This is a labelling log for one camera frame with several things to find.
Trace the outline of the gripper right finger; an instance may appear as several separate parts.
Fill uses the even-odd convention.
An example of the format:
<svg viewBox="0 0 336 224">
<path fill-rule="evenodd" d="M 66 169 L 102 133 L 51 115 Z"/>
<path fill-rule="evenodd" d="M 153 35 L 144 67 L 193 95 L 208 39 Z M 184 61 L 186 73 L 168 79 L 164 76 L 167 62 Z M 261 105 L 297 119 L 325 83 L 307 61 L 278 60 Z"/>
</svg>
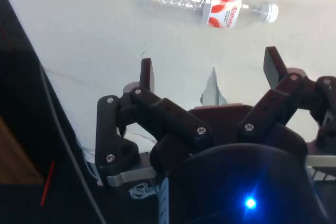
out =
<svg viewBox="0 0 336 224">
<path fill-rule="evenodd" d="M 241 140 L 261 143 L 277 125 L 286 125 L 298 109 L 307 110 L 319 129 L 316 149 L 335 153 L 335 77 L 310 80 L 300 70 L 290 70 L 276 47 L 265 49 L 264 74 L 270 90 L 240 122 Z"/>
</svg>

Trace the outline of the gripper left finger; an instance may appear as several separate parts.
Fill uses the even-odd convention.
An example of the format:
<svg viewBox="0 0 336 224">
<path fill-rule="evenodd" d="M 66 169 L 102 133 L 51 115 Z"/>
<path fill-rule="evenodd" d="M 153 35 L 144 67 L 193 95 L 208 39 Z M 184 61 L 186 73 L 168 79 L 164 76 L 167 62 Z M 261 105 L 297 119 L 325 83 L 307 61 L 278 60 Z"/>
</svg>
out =
<svg viewBox="0 0 336 224">
<path fill-rule="evenodd" d="M 140 163 L 138 146 L 124 137 L 126 127 L 137 123 L 165 143 L 150 154 L 157 174 L 165 174 L 190 154 L 209 148 L 211 128 L 191 112 L 154 94 L 154 73 L 150 58 L 142 59 L 140 80 L 122 97 L 108 95 L 97 103 L 96 166 L 100 174 L 119 174 Z"/>
</svg>

